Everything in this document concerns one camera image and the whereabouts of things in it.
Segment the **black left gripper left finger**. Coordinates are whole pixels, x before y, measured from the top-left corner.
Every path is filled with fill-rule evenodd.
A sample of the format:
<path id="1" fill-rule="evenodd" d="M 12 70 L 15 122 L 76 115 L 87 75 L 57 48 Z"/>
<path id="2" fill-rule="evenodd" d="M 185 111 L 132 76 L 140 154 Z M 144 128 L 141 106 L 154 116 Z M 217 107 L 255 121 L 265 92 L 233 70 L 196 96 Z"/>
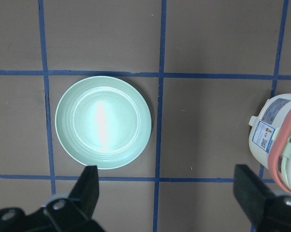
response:
<path id="1" fill-rule="evenodd" d="M 26 215 L 17 207 L 0 209 L 0 232 L 103 232 L 92 219 L 99 198 L 97 166 L 87 166 L 66 197 L 57 197 Z"/>

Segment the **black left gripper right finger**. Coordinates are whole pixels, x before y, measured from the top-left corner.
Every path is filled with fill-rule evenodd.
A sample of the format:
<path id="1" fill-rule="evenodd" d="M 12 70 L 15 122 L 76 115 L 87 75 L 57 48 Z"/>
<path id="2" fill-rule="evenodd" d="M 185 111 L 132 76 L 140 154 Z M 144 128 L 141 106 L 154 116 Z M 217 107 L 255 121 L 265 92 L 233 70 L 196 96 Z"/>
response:
<path id="1" fill-rule="evenodd" d="M 245 164 L 234 167 L 233 195 L 256 232 L 291 232 L 291 195 L 275 194 Z"/>

